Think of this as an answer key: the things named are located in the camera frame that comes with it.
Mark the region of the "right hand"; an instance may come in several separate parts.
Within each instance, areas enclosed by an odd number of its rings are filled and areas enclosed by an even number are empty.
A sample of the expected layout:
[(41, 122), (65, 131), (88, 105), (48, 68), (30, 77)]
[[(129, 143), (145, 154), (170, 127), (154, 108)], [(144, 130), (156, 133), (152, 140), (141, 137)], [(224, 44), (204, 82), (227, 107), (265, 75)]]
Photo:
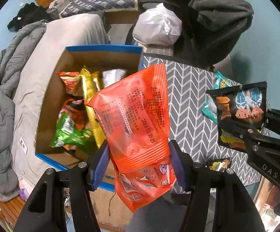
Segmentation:
[(280, 216), (280, 190), (276, 186), (270, 190), (266, 204), (273, 209), (276, 215)]

